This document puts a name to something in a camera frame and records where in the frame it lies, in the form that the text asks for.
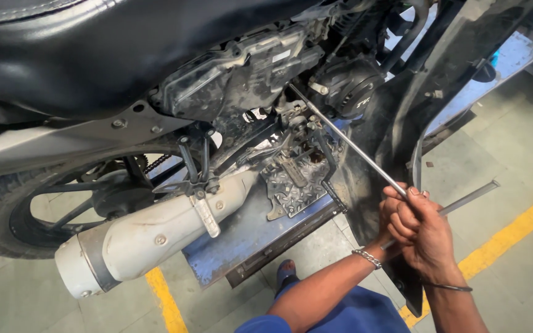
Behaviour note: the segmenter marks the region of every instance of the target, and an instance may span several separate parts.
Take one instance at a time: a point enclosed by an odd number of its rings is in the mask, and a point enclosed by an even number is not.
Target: blue shirt
[[[410,330],[389,298],[357,286],[309,332],[410,333]],[[291,328],[283,318],[269,314],[250,319],[235,333],[291,333]]]

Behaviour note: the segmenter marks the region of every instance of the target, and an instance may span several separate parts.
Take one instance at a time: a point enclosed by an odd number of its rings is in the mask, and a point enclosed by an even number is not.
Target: rear tire
[[[196,145],[190,147],[190,150],[193,157],[200,158],[200,150]],[[117,149],[104,154],[78,158],[67,163],[46,168],[0,176],[0,256],[23,259],[53,258],[59,245],[71,237],[71,235],[50,239],[48,246],[34,246],[23,242],[14,235],[15,231],[13,230],[13,226],[11,226],[10,217],[14,208],[25,198],[31,196],[43,183],[48,182],[49,179],[57,177],[60,174],[89,163],[104,161],[105,159],[112,158],[112,156],[135,154],[141,151],[180,155],[176,138],[172,134],[167,134],[130,148]]]

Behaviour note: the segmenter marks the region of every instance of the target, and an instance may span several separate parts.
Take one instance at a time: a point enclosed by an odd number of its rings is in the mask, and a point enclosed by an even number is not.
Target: black motorcycle seat
[[[319,0],[0,0],[0,100],[114,116],[185,61]]]

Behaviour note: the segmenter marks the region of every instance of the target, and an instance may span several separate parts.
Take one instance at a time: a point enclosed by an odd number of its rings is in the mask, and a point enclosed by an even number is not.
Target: black wrist band
[[[446,286],[445,284],[439,284],[439,283],[433,283],[429,281],[421,281],[421,283],[425,286],[432,286],[437,288],[443,288],[448,290],[455,290],[455,291],[472,291],[472,288],[470,287],[454,287],[454,286]]]

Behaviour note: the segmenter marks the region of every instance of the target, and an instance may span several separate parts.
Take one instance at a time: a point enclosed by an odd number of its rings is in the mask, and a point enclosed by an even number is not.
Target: grey side panel
[[[191,120],[162,116],[138,101],[118,116],[75,121],[52,118],[45,125],[0,133],[0,175],[62,163],[79,156],[142,143]]]

